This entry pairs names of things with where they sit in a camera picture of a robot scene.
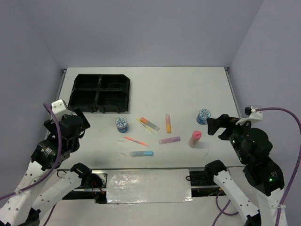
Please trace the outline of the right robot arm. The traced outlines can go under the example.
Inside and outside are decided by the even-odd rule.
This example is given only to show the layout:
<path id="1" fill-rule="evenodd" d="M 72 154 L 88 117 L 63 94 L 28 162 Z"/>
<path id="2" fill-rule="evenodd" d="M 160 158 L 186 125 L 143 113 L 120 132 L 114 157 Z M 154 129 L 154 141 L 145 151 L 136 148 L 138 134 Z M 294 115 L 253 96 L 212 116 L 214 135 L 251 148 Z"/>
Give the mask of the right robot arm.
<path id="1" fill-rule="evenodd" d="M 280 203 L 285 185 L 283 172 L 269 157 L 273 145 L 268 135 L 252 127 L 252 124 L 261 120 L 261 112 L 252 112 L 241 119 L 222 114 L 216 119 L 206 120 L 209 135 L 214 135 L 220 128 L 225 129 L 218 138 L 230 141 L 244 165 L 243 173 L 249 185 L 255 189 L 257 205 L 238 187 L 220 160 L 208 163 L 204 171 L 190 172 L 186 179 L 193 186 L 218 185 L 239 212 L 245 226 L 286 226 L 285 211 Z"/>

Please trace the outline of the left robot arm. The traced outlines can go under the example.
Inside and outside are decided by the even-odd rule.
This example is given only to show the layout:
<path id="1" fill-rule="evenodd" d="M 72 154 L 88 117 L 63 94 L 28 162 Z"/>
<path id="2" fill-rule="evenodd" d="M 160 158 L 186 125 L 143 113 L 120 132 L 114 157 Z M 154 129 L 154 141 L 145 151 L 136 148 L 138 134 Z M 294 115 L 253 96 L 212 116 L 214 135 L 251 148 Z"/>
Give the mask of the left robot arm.
<path id="1" fill-rule="evenodd" d="M 7 202 L 0 209 L 2 226 L 37 226 L 40 219 L 52 210 L 73 189 L 102 186 L 102 180 L 82 163 L 77 163 L 65 176 L 42 192 L 50 176 L 79 149 L 79 140 L 90 124 L 79 108 L 72 113 L 47 108 L 52 118 L 44 122 L 49 131 L 47 138 L 38 143 L 31 155 L 28 169 L 16 190 L 3 196 Z"/>

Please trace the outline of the yellow thin pen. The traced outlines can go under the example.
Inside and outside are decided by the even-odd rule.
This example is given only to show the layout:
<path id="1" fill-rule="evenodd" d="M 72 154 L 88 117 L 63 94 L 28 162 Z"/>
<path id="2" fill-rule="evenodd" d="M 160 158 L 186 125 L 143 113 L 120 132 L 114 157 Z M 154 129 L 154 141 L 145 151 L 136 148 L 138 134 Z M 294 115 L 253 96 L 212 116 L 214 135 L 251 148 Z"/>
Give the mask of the yellow thin pen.
<path id="1" fill-rule="evenodd" d="M 154 135 L 153 131 L 146 125 L 144 124 L 143 122 L 140 121 L 140 119 L 136 118 L 136 120 L 142 125 L 144 126 L 151 134 Z"/>

